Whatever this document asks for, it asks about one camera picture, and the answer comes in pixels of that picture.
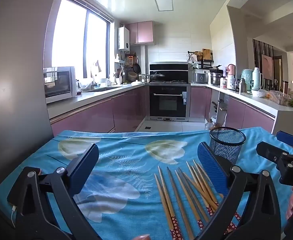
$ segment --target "recessed light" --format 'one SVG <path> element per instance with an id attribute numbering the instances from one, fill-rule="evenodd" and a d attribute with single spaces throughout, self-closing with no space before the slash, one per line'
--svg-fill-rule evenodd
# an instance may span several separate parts
<path id="1" fill-rule="evenodd" d="M 154 0 L 159 12 L 173 11 L 173 0 Z"/>

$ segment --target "black mesh cup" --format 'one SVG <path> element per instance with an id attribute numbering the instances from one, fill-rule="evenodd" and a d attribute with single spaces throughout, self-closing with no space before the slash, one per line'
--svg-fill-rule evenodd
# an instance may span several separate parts
<path id="1" fill-rule="evenodd" d="M 245 142 L 244 133 L 230 127 L 217 127 L 210 131 L 210 136 L 211 150 L 234 165 Z"/>

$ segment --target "sink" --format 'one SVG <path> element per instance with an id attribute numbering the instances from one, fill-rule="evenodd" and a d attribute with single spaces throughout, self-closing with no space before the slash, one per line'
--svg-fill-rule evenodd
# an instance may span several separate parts
<path id="1" fill-rule="evenodd" d="M 93 90 L 89 90 L 89 91 L 83 91 L 85 92 L 102 92 L 102 91 L 107 91 L 107 90 L 111 90 L 111 89 L 115 89 L 115 88 L 120 88 L 120 87 L 104 87 L 104 88 L 96 88 Z"/>

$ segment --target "cutting board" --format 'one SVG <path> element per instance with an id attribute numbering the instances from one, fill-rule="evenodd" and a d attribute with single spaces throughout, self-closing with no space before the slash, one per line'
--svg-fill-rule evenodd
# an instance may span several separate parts
<path id="1" fill-rule="evenodd" d="M 209 49 L 202 49 L 203 51 L 203 59 L 211 60 L 211 50 Z"/>

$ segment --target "white countertop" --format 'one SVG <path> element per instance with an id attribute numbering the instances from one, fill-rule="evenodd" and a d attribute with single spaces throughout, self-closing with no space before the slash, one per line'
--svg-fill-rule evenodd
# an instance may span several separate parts
<path id="1" fill-rule="evenodd" d="M 51 119 L 53 117 L 72 111 L 79 107 L 91 104 L 101 99 L 108 98 L 116 94 L 120 94 L 120 93 L 126 92 L 134 88 L 138 88 L 141 86 L 144 86 L 144 84 L 136 85 L 136 86 L 132 86 L 131 84 L 114 85 L 113 87 L 115 88 L 111 90 L 100 91 L 100 92 L 82 92 L 81 95 L 78 95 L 74 98 L 68 98 L 68 99 L 47 104 L 48 116 Z"/>
<path id="2" fill-rule="evenodd" d="M 191 86 L 201 86 L 201 87 L 209 87 L 211 89 L 220 91 L 222 93 L 225 93 L 227 95 L 233 96 L 234 98 L 237 98 L 241 101 L 244 101 L 250 105 L 253 105 L 269 114 L 272 114 L 273 116 L 277 116 L 278 111 L 293 111 L 293 107 L 290 106 L 281 106 L 276 104 L 275 102 L 272 102 L 271 100 L 267 98 L 257 98 L 253 97 L 252 95 L 248 95 L 247 93 L 236 93 L 232 90 L 228 90 L 225 88 L 220 88 L 218 86 L 212 86 L 208 84 L 195 84 L 191 83 Z"/>
<path id="3" fill-rule="evenodd" d="M 120 94 L 123 92 L 126 92 L 128 90 L 138 88 L 144 86 L 144 84 L 132 86 L 131 84 L 127 85 L 114 85 L 114 89 L 101 91 L 101 92 L 83 92 L 81 95 L 78 95 L 74 98 L 68 98 L 61 101 L 53 102 L 48 104 L 48 115 L 49 118 L 56 117 L 60 114 L 67 113 L 69 111 L 72 111 L 74 109 L 77 109 L 79 107 L 91 104 L 93 102 L 96 102 L 101 99 L 105 99 L 111 96 L 114 96 L 116 94 Z M 269 99 L 266 98 L 256 98 L 252 95 L 247 95 L 246 93 L 236 93 L 234 91 L 228 90 L 228 89 L 222 89 L 217 86 L 212 86 L 208 84 L 195 84 L 191 83 L 191 86 L 202 86 L 202 87 L 209 87 L 211 89 L 220 91 L 222 93 L 225 93 L 227 95 L 233 96 L 234 98 L 237 98 L 241 101 L 244 101 L 250 105 L 253 105 L 273 116 L 277 116 L 279 111 L 291 111 L 293 112 L 293 107 L 289 106 L 281 106 L 278 105 Z"/>

